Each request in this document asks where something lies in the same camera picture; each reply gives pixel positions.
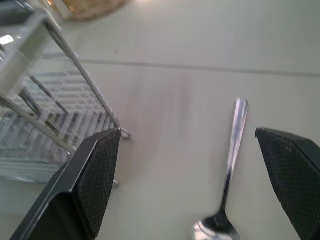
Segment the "spoon bowl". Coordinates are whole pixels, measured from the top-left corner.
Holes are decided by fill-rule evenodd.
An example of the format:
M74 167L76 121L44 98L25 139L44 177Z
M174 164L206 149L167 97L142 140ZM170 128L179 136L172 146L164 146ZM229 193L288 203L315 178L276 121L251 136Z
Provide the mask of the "spoon bowl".
M193 226L194 240L241 240L240 235L227 218L226 203L245 129L247 113L248 101L244 98L238 98L234 110L228 166L221 207L217 214L200 220Z

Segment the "spoon handle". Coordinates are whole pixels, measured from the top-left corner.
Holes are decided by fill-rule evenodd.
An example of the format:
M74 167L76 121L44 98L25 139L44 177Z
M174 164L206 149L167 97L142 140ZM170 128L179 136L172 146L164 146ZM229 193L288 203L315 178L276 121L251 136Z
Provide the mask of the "spoon handle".
M230 149L228 155L228 166L226 171L226 178L224 183L223 198L221 203L221 210L226 209L228 191L239 153L241 138L244 133L246 118L248 113L248 101L244 98L238 98L235 104L232 133L230 140Z

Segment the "metal spoon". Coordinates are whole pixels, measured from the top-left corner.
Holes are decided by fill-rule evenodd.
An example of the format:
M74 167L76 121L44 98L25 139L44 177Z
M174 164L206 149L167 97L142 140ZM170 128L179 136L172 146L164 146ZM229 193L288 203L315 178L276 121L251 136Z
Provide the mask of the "metal spoon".
M193 226L194 240L241 240L241 237L237 233L236 229L234 226L232 226L227 218L226 203L231 179L239 153L241 138L246 124L247 113L248 101L244 98L238 98L236 100L233 117L228 166L221 207L216 215L200 220Z

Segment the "dish rack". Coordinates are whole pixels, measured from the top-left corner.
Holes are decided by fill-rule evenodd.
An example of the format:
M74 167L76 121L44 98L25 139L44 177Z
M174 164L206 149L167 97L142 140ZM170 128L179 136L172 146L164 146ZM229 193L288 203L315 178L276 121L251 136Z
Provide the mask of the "dish rack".
M0 179L48 183L85 138L121 127L48 14L23 29L0 63Z

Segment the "white countertop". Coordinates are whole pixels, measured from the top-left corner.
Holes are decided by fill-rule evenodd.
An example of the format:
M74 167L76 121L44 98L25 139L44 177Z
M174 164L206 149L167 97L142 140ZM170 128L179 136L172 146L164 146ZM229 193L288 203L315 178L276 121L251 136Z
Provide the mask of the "white countertop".
M133 0L66 26L80 57L96 63L84 67L133 133L120 145L122 186L112 192L98 240L191 239L193 224L221 202L237 97L248 99L249 110L229 220L242 240L299 240L255 129L320 145L319 5Z

